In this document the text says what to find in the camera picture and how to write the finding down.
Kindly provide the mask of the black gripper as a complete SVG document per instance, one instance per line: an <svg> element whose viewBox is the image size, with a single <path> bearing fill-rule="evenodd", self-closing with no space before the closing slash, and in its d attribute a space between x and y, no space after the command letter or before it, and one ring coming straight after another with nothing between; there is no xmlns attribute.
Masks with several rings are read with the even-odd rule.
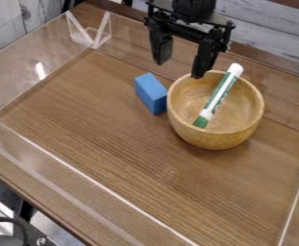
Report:
<svg viewBox="0 0 299 246"><path fill-rule="evenodd" d="M158 65L171 59L173 36L199 43L191 77L201 79L215 64L217 43L230 41L234 22L217 13L217 0L149 0L146 4L153 59Z"/></svg>

